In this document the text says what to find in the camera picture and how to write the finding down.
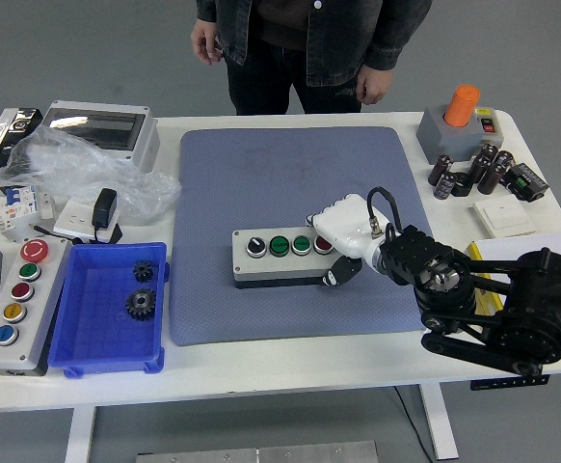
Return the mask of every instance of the human hand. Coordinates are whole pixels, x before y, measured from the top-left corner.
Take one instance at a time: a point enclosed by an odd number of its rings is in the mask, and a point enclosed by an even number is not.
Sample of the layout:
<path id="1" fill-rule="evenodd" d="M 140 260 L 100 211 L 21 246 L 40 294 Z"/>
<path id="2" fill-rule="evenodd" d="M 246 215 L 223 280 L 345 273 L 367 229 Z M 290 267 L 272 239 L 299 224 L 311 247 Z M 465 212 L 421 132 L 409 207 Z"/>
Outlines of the human hand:
<path id="1" fill-rule="evenodd" d="M 223 58 L 221 46 L 216 41 L 215 22 L 198 19 L 193 26 L 193 32 L 191 32 L 191 43 L 195 56 L 207 65 L 218 63 Z"/>
<path id="2" fill-rule="evenodd" d="M 394 71 L 376 70 L 362 65 L 358 72 L 358 85 L 356 86 L 356 97 L 362 104 L 375 104 L 381 101 L 381 98 L 392 85 Z"/>

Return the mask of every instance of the power adapter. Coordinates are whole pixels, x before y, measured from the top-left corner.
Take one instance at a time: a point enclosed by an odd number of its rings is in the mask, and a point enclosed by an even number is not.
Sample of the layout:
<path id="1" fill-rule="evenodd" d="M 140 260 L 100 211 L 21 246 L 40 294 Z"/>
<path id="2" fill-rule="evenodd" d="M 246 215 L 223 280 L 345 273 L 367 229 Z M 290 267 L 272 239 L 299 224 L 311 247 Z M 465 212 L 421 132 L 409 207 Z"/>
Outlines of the power adapter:
<path id="1" fill-rule="evenodd" d="M 110 188 L 103 188 L 96 199 L 92 214 L 92 225 L 98 229 L 107 229 L 116 211 L 118 193 Z"/>

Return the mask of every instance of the table leg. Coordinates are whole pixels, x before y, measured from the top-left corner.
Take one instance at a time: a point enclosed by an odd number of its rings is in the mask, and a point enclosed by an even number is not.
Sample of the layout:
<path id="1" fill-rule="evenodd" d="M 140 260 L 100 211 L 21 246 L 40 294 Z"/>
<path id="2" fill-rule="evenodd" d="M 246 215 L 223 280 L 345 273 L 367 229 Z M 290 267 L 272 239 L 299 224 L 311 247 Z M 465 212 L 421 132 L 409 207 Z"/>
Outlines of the table leg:
<path id="1" fill-rule="evenodd" d="M 66 463 L 86 463 L 90 457 L 96 407 L 82 405 L 72 411 Z"/>
<path id="2" fill-rule="evenodd" d="M 452 434 L 452 426 L 447 416 L 443 394 L 439 383 L 419 385 L 422 402 L 426 411 L 426 419 L 431 430 L 435 455 L 438 460 L 458 458 L 456 442 Z"/>

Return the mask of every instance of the person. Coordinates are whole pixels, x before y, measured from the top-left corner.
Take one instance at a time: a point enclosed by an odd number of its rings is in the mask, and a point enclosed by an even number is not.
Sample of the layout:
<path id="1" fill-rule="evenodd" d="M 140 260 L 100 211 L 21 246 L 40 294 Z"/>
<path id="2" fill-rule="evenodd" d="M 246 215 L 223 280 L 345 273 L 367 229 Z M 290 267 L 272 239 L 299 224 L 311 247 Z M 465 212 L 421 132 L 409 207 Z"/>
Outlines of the person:
<path id="1" fill-rule="evenodd" d="M 291 86 L 311 113 L 357 113 L 386 94 L 432 0 L 197 0 L 205 64 L 227 63 L 237 115 L 285 114 Z"/>

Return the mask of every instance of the white table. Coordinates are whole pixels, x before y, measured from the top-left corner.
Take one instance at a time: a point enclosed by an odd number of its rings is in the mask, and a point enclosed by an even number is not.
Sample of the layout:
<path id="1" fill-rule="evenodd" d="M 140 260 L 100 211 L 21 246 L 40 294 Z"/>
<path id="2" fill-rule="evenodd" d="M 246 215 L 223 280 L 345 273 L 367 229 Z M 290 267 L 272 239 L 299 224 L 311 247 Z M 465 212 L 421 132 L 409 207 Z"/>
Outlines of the white table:
<path id="1" fill-rule="evenodd" d="M 505 136 L 503 147 L 515 155 L 517 162 L 526 163 L 543 177 L 512 118 L 502 112 L 497 116 Z M 439 201 L 433 197 L 432 187 L 426 181 L 432 166 L 415 138 L 420 119 L 421 113 L 159 119 L 161 148 L 155 170 L 177 176 L 180 139 L 191 130 L 336 125 L 392 127 L 409 159 L 433 236 L 465 250 L 470 241 L 488 238 L 471 208 L 475 201 L 485 197 L 475 189 L 466 198 Z M 501 188 L 494 193 L 502 194 L 505 192 Z M 524 206 L 538 233 L 561 232 L 561 208 L 550 190 L 540 201 Z M 174 214 L 169 213 L 153 227 L 123 227 L 121 242 L 164 241 L 170 245 L 170 252 L 173 226 Z M 19 245 L 0 234 L 3 272 L 9 270 L 18 249 Z M 433 398 L 439 405 L 435 409 L 427 407 L 429 420 L 442 420 L 445 424 L 440 382 L 509 376 L 509 373 L 427 352 L 420 345 L 420 331 L 178 347 L 169 337 L 165 309 L 162 340 L 166 349 L 165 367 L 159 374 L 106 373 L 72 380 L 64 378 L 61 370 L 51 368 L 43 377 L 0 376 L 0 412 L 73 408 L 67 461 L 85 461 L 96 406 L 419 384 L 425 397 Z M 561 372 L 561 361 L 545 367 L 545 373 L 556 372 Z M 449 439 L 451 433 L 444 430 L 441 437 Z M 438 456 L 454 457 L 454 452 L 455 448 L 441 448 Z"/>

